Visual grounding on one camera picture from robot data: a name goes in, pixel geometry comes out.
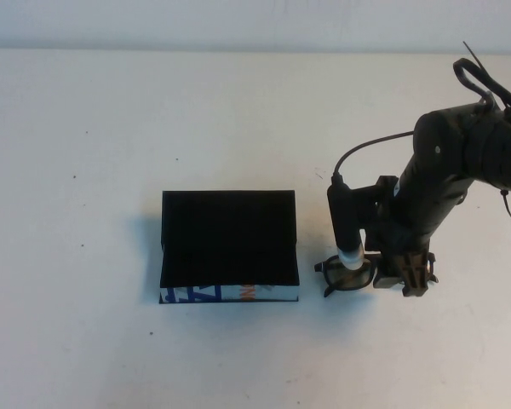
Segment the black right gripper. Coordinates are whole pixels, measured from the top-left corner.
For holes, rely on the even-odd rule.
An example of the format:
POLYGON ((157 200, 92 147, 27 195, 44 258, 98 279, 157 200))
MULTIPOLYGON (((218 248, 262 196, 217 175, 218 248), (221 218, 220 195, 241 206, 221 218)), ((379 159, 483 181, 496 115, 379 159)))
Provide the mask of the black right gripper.
POLYGON ((421 297, 428 289, 428 257, 422 251, 452 209, 462 202, 473 180, 447 176, 443 181, 409 165, 394 177, 377 202, 376 218, 365 229, 368 251, 405 254, 403 278, 384 256, 376 261, 374 288, 404 284, 405 297, 421 297))

